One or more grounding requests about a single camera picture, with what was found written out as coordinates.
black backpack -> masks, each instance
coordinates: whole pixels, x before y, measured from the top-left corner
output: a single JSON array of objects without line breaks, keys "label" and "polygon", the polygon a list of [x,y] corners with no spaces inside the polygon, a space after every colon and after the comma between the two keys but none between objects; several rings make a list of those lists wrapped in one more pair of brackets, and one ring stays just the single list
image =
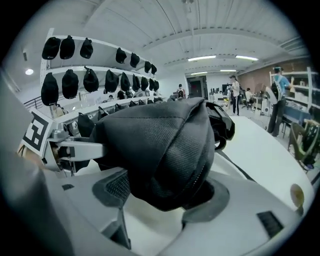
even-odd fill
[{"label": "black backpack", "polygon": [[183,97],[184,97],[184,90],[180,89],[178,91],[178,98],[183,99]]}]

man standing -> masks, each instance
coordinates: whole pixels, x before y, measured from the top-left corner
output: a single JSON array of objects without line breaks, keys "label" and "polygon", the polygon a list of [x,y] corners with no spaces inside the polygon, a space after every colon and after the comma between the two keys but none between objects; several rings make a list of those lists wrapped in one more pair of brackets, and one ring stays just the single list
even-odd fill
[{"label": "man standing", "polygon": [[274,67],[273,70],[274,70],[275,76],[273,77],[272,84],[278,87],[279,93],[281,95],[280,95],[280,100],[277,102],[277,104],[273,105],[272,115],[270,118],[267,131],[268,133],[272,134],[272,136],[277,137],[279,135],[279,128],[282,122],[282,117],[285,112],[286,87],[291,88],[295,79],[291,77],[291,83],[290,83],[288,79],[282,75],[284,69],[280,66]]}]

black vent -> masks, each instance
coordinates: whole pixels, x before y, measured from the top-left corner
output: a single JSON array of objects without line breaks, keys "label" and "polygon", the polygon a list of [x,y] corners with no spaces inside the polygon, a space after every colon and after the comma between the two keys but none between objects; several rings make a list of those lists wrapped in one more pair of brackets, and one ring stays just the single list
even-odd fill
[{"label": "black vent", "polygon": [[25,62],[28,61],[27,54],[26,54],[25,52],[23,53],[23,58],[24,58],[24,61],[25,61]]},{"label": "black vent", "polygon": [[260,212],[257,216],[268,233],[269,238],[273,238],[284,228],[271,211]]}]

white wall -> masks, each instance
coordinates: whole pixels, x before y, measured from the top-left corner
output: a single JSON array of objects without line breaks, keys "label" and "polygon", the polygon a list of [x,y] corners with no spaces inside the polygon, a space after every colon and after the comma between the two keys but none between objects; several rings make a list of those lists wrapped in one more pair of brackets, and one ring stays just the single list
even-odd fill
[{"label": "white wall", "polygon": [[220,88],[220,91],[222,91],[222,85],[230,84],[230,78],[229,75],[225,74],[209,74],[206,75],[206,85],[208,88],[208,94],[211,91],[211,88],[216,89]]},{"label": "white wall", "polygon": [[189,87],[184,71],[171,73],[157,79],[159,82],[159,92],[164,98],[169,98],[173,92],[176,92],[179,88],[179,84],[182,84],[182,88],[185,89],[186,96],[189,95]]}]

wall-mounted shelf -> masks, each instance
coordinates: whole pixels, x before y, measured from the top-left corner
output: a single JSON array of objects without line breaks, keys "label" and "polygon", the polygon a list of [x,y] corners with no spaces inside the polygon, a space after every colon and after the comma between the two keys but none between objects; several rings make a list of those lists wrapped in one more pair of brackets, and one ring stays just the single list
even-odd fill
[{"label": "wall-mounted shelf", "polygon": [[[273,77],[275,76],[275,74],[271,74],[271,72],[269,73],[270,74],[270,85],[273,83]],[[313,79],[312,79],[312,76],[313,75],[318,75],[317,72],[314,72],[314,71],[311,71],[311,68],[310,67],[307,67],[306,68],[306,71],[297,71],[297,72],[283,72],[282,73],[283,76],[294,76],[294,75],[299,75],[299,76],[305,76],[305,78],[308,79],[308,82],[306,82],[306,84],[308,84],[308,86],[301,86],[301,85],[294,85],[293,87],[294,88],[297,88],[297,89],[302,89],[302,90],[306,90],[308,92],[308,101],[305,102],[305,101],[302,101],[302,100],[299,100],[299,99],[296,99],[296,98],[293,98],[293,97],[285,97],[287,100],[289,101],[295,101],[295,102],[298,102],[298,103],[302,103],[302,104],[305,104],[307,105],[307,109],[309,110],[311,107],[315,107],[315,108],[318,108],[320,109],[320,106],[312,103],[312,97],[313,97],[313,91],[317,91],[317,92],[320,92],[320,89],[319,88],[315,88],[314,85],[313,85]]]}]

